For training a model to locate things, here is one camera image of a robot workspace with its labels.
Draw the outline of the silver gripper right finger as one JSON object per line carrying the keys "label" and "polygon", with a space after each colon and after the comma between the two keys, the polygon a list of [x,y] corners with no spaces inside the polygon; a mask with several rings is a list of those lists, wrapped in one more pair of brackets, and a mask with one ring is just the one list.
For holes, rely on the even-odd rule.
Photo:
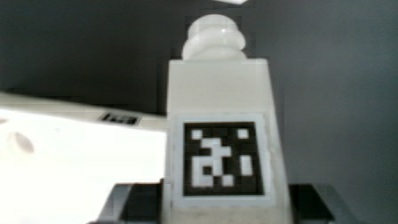
{"label": "silver gripper right finger", "polygon": [[350,224],[350,212],[327,184],[290,185],[293,224]]}

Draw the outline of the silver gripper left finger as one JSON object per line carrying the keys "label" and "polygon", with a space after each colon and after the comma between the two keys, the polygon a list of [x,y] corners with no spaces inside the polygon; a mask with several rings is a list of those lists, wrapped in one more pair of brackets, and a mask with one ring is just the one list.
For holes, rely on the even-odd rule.
{"label": "silver gripper left finger", "polygon": [[87,224],[162,224],[162,186],[158,183],[117,184],[100,216]]}

